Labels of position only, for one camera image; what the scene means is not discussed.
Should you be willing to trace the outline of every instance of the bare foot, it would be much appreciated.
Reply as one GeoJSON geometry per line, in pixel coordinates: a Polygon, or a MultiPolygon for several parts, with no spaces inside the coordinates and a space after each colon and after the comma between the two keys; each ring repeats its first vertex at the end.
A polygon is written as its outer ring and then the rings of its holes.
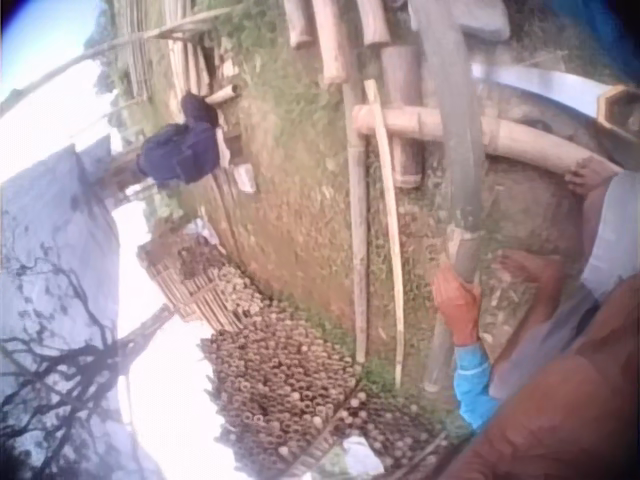
{"type": "Polygon", "coordinates": [[[620,167],[606,160],[587,157],[580,160],[573,170],[567,172],[564,180],[569,190],[584,196],[620,171],[620,167]]]}
{"type": "Polygon", "coordinates": [[[559,257],[532,255],[522,250],[500,250],[495,266],[514,280],[554,286],[564,282],[564,264],[559,257]]]}

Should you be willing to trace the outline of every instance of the blade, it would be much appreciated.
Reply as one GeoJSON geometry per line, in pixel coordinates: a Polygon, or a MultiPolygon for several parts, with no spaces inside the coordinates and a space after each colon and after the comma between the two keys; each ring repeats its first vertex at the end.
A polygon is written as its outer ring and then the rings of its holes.
{"type": "Polygon", "coordinates": [[[597,118],[598,97],[611,87],[570,73],[521,66],[471,64],[474,78],[519,88],[597,118]]]}

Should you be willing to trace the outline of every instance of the saw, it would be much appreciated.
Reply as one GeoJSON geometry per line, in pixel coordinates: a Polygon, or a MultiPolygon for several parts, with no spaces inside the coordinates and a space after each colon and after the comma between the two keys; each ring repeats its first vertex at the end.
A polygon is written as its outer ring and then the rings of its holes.
{"type": "Polygon", "coordinates": [[[604,129],[636,146],[640,143],[640,90],[532,67],[474,63],[471,70],[477,79],[554,100],[595,119],[604,129]]]}

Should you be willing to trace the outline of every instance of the stone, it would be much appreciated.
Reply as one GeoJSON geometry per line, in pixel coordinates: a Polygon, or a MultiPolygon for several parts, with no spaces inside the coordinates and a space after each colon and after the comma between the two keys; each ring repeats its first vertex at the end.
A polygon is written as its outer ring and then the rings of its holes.
{"type": "Polygon", "coordinates": [[[507,9],[502,0],[449,0],[451,13],[462,31],[493,42],[511,35],[507,9]]]}

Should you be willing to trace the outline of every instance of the ground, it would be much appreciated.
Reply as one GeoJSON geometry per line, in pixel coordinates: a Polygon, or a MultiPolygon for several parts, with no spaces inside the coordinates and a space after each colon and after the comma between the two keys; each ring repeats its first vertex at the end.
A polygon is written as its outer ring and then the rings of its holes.
{"type": "MultiPolygon", "coordinates": [[[[153,21],[160,21],[159,0],[148,0],[153,21]]],[[[203,0],[198,8],[233,2],[203,0]]],[[[349,5],[348,24],[355,25],[349,5]]],[[[587,53],[584,37],[559,25],[532,2],[508,2],[513,40],[498,47],[469,39],[470,54],[515,62],[551,65],[600,79],[610,72],[587,53]]],[[[258,193],[235,187],[230,172],[219,172],[182,192],[183,208],[204,209],[227,251],[266,292],[290,299],[334,341],[351,345],[353,305],[348,171],[344,111],[339,90],[321,81],[317,46],[292,51],[286,37],[282,4],[249,0],[248,9],[220,18],[211,38],[233,58],[242,96],[222,108],[229,128],[242,133],[244,160],[252,164],[258,193]]],[[[390,18],[394,37],[414,39],[406,18],[390,18]]],[[[358,37],[357,28],[351,32],[358,37]]],[[[154,91],[151,103],[136,114],[151,133],[172,121],[171,76],[161,44],[151,52],[154,91]]],[[[377,76],[376,55],[358,50],[366,76],[377,76]]],[[[217,87],[231,79],[217,79],[217,87]]],[[[484,114],[514,121],[544,120],[559,136],[592,150],[592,132],[579,118],[532,97],[500,89],[480,89],[484,114]]],[[[434,105],[432,85],[425,81],[426,105],[434,105]]],[[[435,311],[428,281],[444,252],[446,204],[443,152],[438,144],[425,150],[426,175],[413,191],[398,190],[406,317],[403,384],[416,389],[424,375],[435,311]]],[[[395,355],[393,282],[386,213],[375,142],[368,158],[370,242],[370,358],[368,375],[389,386],[395,355]]],[[[490,268],[500,247],[556,253],[574,271],[580,260],[580,199],[553,174],[510,159],[490,158],[483,185],[485,236],[481,262],[484,293],[482,337],[492,356],[499,352],[527,307],[531,291],[505,284],[490,268]]]]}

